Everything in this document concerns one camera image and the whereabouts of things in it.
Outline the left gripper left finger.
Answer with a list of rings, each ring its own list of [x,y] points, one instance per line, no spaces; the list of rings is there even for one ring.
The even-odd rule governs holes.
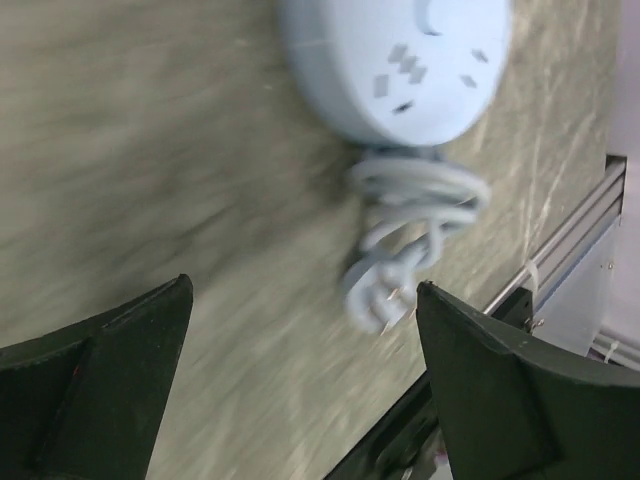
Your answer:
[[[2,478],[145,478],[192,306],[180,275],[2,348]]]

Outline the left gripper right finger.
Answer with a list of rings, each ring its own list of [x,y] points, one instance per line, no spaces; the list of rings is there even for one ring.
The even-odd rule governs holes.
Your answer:
[[[454,478],[638,478],[638,372],[546,343],[432,283],[417,299]]]

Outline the light blue round socket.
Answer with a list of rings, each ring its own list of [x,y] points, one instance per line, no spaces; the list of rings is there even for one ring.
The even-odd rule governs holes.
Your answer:
[[[340,135],[440,145],[493,101],[507,63],[509,0],[289,0],[280,31],[296,84]]]

